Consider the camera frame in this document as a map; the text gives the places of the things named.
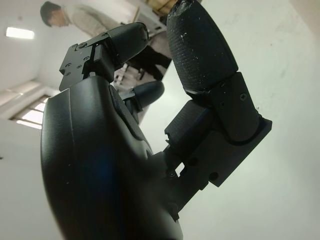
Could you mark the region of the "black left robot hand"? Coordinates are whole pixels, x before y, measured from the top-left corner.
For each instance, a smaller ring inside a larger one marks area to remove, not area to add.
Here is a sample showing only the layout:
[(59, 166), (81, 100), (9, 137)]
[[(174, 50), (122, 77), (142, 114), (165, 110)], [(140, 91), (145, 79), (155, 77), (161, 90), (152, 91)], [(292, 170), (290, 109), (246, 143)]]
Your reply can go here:
[(137, 114), (163, 94), (163, 84), (148, 82), (125, 96), (112, 85), (115, 71), (146, 47), (146, 25), (119, 26), (66, 53), (60, 92), (43, 114), (41, 169), (67, 240), (181, 240), (183, 207), (209, 183), (220, 186), (271, 131), (199, 2), (175, 3), (167, 37), (190, 100), (156, 154)]

